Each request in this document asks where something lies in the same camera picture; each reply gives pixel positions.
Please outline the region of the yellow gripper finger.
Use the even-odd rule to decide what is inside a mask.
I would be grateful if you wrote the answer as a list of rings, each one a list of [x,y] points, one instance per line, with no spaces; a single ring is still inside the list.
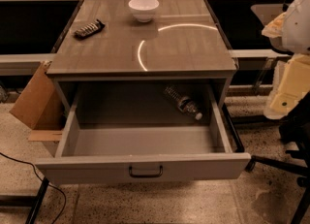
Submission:
[[[309,55],[295,54],[287,62],[278,61],[263,115],[268,119],[286,116],[309,91]]]

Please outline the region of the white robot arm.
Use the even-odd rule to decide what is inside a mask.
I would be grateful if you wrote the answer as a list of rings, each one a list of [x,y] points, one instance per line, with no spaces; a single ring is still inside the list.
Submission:
[[[275,76],[263,114],[269,119],[287,115],[310,91],[310,0],[294,0],[288,9],[262,31],[268,38],[280,38],[282,47],[294,55],[284,64],[282,76]]]

